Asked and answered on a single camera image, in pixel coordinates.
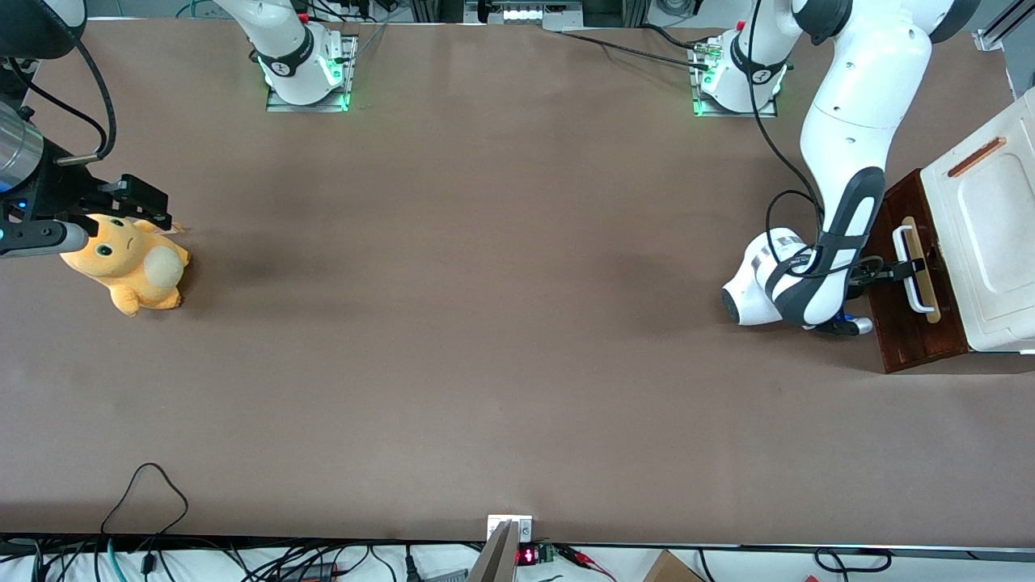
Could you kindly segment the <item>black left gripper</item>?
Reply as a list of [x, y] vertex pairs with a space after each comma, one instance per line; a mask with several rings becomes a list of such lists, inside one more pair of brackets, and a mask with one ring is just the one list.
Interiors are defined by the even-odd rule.
[[905, 280], [913, 279], [917, 273], [927, 270], [927, 261], [924, 259], [906, 260], [896, 263], [883, 264], [877, 268], [853, 268], [851, 275], [847, 278], [846, 294], [844, 301], [850, 302], [864, 296], [866, 289], [873, 280]]

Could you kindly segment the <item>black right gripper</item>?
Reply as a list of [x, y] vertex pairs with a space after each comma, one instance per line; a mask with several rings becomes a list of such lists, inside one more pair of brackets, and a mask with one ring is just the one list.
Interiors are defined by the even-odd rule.
[[66, 154], [56, 144], [42, 146], [40, 161], [24, 177], [2, 173], [2, 225], [36, 220], [67, 220], [88, 237], [99, 235], [99, 223], [88, 214], [143, 220], [159, 230], [173, 230], [169, 196], [145, 180], [122, 174], [103, 182], [85, 166], [62, 167]]

